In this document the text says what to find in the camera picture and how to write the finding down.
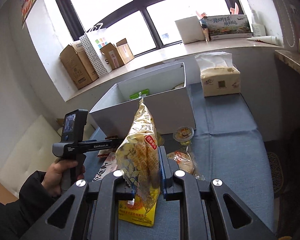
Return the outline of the black left sleeve forearm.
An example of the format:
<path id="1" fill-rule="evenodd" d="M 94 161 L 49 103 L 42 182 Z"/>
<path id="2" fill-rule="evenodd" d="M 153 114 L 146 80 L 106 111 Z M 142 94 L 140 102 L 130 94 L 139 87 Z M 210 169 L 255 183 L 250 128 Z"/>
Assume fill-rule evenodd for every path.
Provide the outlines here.
<path id="1" fill-rule="evenodd" d="M 20 237 L 54 204 L 56 197 L 42 186 L 46 172 L 36 171 L 20 189 L 19 199 L 0 203 L 0 239 Z"/>

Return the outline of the person's left hand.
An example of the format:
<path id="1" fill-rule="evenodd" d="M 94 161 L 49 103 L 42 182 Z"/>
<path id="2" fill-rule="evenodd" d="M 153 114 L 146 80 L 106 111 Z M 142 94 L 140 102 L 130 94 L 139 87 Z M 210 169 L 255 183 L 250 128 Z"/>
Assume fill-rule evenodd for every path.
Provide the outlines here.
<path id="1" fill-rule="evenodd" d="M 57 197 L 61 195 L 61 180 L 63 173 L 71 168 L 76 168 L 78 162 L 75 160 L 60 160 L 56 159 L 50 167 L 42 181 L 42 186 L 49 195 Z"/>

